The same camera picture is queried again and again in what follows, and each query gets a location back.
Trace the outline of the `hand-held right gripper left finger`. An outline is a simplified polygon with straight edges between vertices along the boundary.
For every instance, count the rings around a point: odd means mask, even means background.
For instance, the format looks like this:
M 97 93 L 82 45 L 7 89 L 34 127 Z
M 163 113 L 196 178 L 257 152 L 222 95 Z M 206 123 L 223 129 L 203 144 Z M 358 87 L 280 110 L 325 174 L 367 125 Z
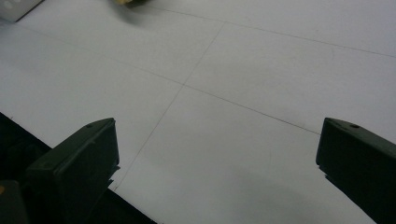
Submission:
M 55 224 L 82 224 L 119 169 L 113 118 L 83 126 L 26 169 Z

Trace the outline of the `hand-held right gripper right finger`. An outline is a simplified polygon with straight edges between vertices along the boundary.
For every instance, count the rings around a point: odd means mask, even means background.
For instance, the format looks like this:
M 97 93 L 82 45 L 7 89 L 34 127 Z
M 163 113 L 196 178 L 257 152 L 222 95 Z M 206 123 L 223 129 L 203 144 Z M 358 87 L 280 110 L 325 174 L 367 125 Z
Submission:
M 376 224 L 396 224 L 396 144 L 357 124 L 326 118 L 316 164 Z

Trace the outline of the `white perforated plastic basket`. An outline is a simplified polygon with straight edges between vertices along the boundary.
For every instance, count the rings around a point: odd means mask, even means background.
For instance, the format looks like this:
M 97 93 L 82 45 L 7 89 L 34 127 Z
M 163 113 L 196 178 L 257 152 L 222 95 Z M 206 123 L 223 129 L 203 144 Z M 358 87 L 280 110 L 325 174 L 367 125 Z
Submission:
M 0 19 L 19 21 L 44 0 L 0 0 Z

